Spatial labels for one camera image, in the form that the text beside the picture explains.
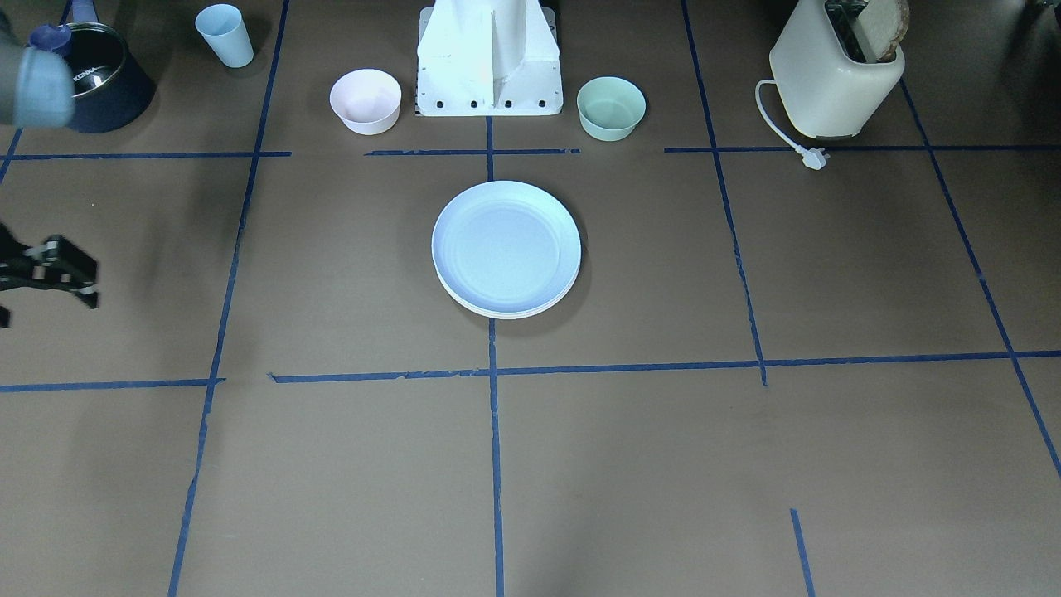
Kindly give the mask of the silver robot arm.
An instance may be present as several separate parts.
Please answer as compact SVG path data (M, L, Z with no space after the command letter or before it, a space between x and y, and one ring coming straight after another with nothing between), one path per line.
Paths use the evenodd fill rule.
M72 75L56 53L27 46L1 15L2 124L15 128L58 128L75 115ZM1 226L2 289L60 289L86 308L99 306L99 262L64 235L38 245L20 242Z

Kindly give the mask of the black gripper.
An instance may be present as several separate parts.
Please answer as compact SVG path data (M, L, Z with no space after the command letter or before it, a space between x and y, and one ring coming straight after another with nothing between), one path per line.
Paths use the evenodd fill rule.
M64 235L24 245L1 226L1 291L60 289L86 308L99 308L99 262Z

